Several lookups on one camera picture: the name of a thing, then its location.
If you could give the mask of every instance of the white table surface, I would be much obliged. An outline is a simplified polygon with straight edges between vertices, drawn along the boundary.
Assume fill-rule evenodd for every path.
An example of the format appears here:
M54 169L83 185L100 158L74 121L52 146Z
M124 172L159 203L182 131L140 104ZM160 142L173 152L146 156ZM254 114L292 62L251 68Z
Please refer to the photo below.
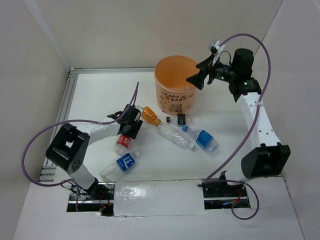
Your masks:
M102 120L106 115L123 110L133 94L136 82L139 91L136 104L149 106L165 119L156 102L153 73L112 72L104 74L80 74L69 113L69 119ZM194 120L192 127L205 129L219 142L220 150L215 157L205 154L199 147L195 151L184 150L157 135L154 126L144 122L134 140L133 149L142 155L136 167L124 178L125 181L166 181L168 188L178 186L175 180L202 179L217 168L236 148L247 132L244 117L228 84L214 81L196 97L190 110ZM84 164L96 177L99 171L117 157L112 152L117 137L109 137L91 145ZM249 152L248 142L234 158L233 166L240 164L242 156ZM68 176L57 170L55 181ZM260 197L261 208L257 216L248 221L236 219L229 209L214 209L196 214L171 215L170 209L163 216L115 216L104 217L97 212L66 212L69 193L61 187L45 188L31 184L15 232L15 240L73 240L73 239L292 239L302 240L302 234L282 177L260 178L251 181ZM250 215L256 206L249 194L252 209L236 212ZM194 194L190 198L199 201ZM180 200L183 205L190 199Z

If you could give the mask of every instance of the water bottle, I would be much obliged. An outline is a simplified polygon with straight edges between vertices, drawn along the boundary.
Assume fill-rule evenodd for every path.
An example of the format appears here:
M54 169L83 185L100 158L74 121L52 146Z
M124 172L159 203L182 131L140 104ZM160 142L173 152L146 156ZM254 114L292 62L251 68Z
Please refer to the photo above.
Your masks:
M119 156L123 156L127 151L130 145L131 138L121 134L118 140L113 147L113 151L118 154Z
M128 170L135 165L140 155L141 153L139 151L126 153L110 166L99 172L100 177L105 183L120 180L127 174Z
M182 131L189 134L196 143L207 153L214 153L219 147L219 143L207 133L205 130L201 129L191 129L187 125L182 127Z
M167 116L166 122L176 126L184 126L191 124L191 117L186 117L185 114L179 113L177 116Z
M195 146L188 136L164 122L160 122L156 130L159 135L165 137L183 149L192 150Z

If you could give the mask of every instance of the purple cable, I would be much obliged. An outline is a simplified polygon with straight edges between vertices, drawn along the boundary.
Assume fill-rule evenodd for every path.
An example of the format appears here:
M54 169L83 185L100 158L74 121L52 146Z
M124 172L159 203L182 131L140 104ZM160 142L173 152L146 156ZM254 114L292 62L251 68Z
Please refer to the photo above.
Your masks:
M222 180L222 179L221 179L221 180L220 180L220 179L217 179L217 180L211 179L211 180L209 180L208 182L210 182L210 183L225 183L225 182L230 182L230 183L237 183L237 184L243 184L243 185L245 185L245 186L248 186L248 187L252 190L252 192L253 192L253 194L254 194L254 196L255 196L255 198L256 198L256 210L254 211L254 213L253 213L251 216L248 216L248 217L240 217L240 216L236 215L235 209L234 209L235 206L236 206L238 203L246 202L246 201L247 201L246 199L242 199L242 200L239 200L239 201L235 202L235 203L231 206L231 212L232 212L232 214L233 214L237 219L240 219L240 220L250 220L250 219L254 218L254 217L257 215L257 213L258 213L258 211L259 211L259 207L260 207L260 201L259 201L259 198L258 198L258 195L257 195L256 191L254 190L254 188L253 188L250 184L245 183L244 181Z
M261 47L263 48L265 54L266 54L266 58L267 58L267 61L268 61L268 75L267 75L267 78L266 78L266 82L265 82L265 85L263 87L263 90L261 92L261 95L259 97L259 102L262 100L264 94L265 94L265 91L267 89L267 86L269 84L269 81L270 81L270 75L271 75L271 60L270 60L270 55L268 53L268 50L266 48L266 46L263 44L262 41L260 41L258 38L256 38L255 36L251 35L251 34L248 34L248 33L239 33L239 34L235 34L231 37L228 37L226 40L224 40L221 45L225 44L226 42L228 42L229 40L231 39L234 39L236 37L239 37L239 36L246 36L246 37L250 37L254 40L256 40L260 45ZM255 116L254 116L254 119L253 119L253 123L249 129L249 131L247 132L247 134L245 135L244 139L241 141L241 143L239 144L239 146L234 150L234 152L228 157L228 159L223 163L221 164L221 166L219 166L213 173L211 173L209 176L207 176L204 180L204 182L210 180L214 175L216 175L219 171L221 171L233 158L234 156L239 152L239 150L244 146L244 144L246 143L246 141L248 140L248 138L250 137L250 134L252 133L252 131L254 130L255 126L256 126L256 123L257 123L257 120L258 120L258 116L259 116L259 111L260 111L260 105L257 106L256 108L256 113L255 113Z
M78 201L80 196L80 186L76 183L76 181L73 181L76 186L76 200L75 200L75 211L78 212Z
M47 127L45 127L44 129L40 130L38 133L36 133L31 139L30 141L26 144L24 150L23 150L23 153L22 153L22 156L21 156L21 169L22 169L22 172L23 174L25 175L25 177L33 184L35 185L38 185L38 186L41 186L41 187L56 187L56 186L60 186L61 184L65 184L67 183L68 181L73 181L76 186L77 186L77 204L76 204L76 210L78 211L78 199L79 199L79 186L77 185L77 183L73 180L73 179L67 179L67 180L63 180L61 182L58 182L58 183L51 183L51 184L44 184L44 183L41 183L41 182L38 182L34 179L32 179L32 177L28 174L27 170L26 170L26 166L25 166L25 158L26 158L26 154L27 154L27 151L30 147L30 145L33 143L33 141L39 137L39 135L41 135L42 133L44 133L45 131L55 127L55 126L58 126L60 124L66 124L66 123L75 123L75 122L78 122L78 123L91 123L91 124L103 124L103 125L107 125L107 124L113 124L115 122L117 122L118 120L120 120L125 114L126 112L129 110L131 104L133 102L135 102L136 98L137 98L137 94L138 94L138 87L139 87L139 82L136 83L136 87L135 87L135 90L134 90L134 93L133 93L133 96L131 98L131 101L129 102L128 104L128 107L122 112L122 114L115 120L112 120L112 121L107 121L107 122L99 122L99 121L93 121L93 120L84 120L84 119L73 119L73 120L65 120L65 121L60 121L60 122L57 122L57 123L54 123L52 125L49 125Z

